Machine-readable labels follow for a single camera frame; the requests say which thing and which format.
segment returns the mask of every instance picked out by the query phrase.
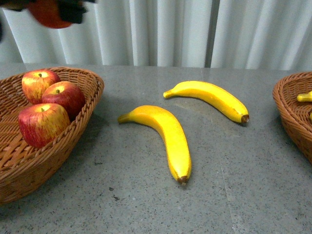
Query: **banana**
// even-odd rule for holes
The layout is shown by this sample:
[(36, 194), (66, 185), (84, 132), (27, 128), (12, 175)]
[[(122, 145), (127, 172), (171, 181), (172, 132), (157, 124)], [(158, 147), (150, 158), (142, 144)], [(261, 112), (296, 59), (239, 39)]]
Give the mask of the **banana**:
[(176, 117), (161, 107), (143, 105), (118, 117), (119, 123), (129, 121), (150, 126), (160, 134), (166, 146), (170, 172), (176, 181), (185, 185), (191, 175), (192, 161), (184, 131)]
[(307, 94), (298, 94), (297, 101), (312, 101), (312, 91), (308, 92)]
[(223, 113), (230, 120), (247, 123), (249, 113), (245, 105), (226, 90), (204, 81), (183, 81), (163, 93), (164, 98), (183, 96), (201, 99)]

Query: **gray countertop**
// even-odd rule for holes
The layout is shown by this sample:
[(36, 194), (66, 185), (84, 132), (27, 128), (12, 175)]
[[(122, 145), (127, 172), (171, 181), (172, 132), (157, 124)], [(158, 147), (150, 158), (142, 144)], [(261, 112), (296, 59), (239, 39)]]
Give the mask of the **gray countertop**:
[[(0, 78), (61, 64), (0, 64)], [(312, 232), (312, 166), (285, 133), (272, 97), (294, 71), (77, 65), (105, 88), (67, 161), (39, 189), (0, 206), (0, 233), (285, 234)], [(165, 100), (183, 80), (223, 87), (248, 108), (241, 126), (194, 98)], [(171, 176), (152, 128), (117, 117), (144, 104), (180, 121), (188, 185)]]

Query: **red apple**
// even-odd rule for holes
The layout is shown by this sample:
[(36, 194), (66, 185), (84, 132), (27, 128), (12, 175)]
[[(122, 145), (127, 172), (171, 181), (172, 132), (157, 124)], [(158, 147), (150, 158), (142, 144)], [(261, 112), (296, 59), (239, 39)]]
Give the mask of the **red apple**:
[(21, 80), (21, 88), (31, 104), (39, 104), (44, 91), (50, 85), (60, 81), (57, 73), (39, 69), (24, 74)]
[(54, 140), (68, 125), (66, 110), (55, 103), (32, 105), (19, 113), (19, 130), (24, 140), (37, 148)]
[(72, 25), (71, 22), (63, 21), (59, 16), (57, 0), (30, 1), (27, 8), (32, 16), (45, 27), (66, 28)]
[(72, 121), (86, 103), (80, 88), (70, 81), (52, 84), (42, 95), (42, 103), (57, 103), (65, 108)]

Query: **woven basket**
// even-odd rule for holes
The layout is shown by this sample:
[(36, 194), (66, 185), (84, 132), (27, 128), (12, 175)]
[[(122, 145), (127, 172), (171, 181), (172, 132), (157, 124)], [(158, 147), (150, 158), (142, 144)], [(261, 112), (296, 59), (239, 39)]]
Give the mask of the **woven basket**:
[(21, 89), (24, 73), (0, 80), (0, 205), (17, 200), (42, 185), (68, 158), (99, 102), (104, 82), (84, 69), (55, 67), (61, 80), (77, 84), (86, 98), (81, 112), (53, 142), (37, 149), (19, 130), (18, 115), (31, 105)]
[(312, 72), (296, 73), (279, 80), (273, 98), (287, 134), (312, 164), (312, 102), (299, 102), (297, 95), (312, 90)]

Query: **curtain fold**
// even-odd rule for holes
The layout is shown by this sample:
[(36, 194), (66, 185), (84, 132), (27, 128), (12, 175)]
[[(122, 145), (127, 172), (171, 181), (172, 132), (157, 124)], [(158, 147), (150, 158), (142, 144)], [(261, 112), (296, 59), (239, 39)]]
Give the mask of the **curtain fold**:
[(0, 9), (0, 62), (204, 67), (208, 59), (212, 68), (312, 70), (312, 1), (98, 0), (85, 7), (83, 23), (65, 29), (45, 28), (27, 10)]

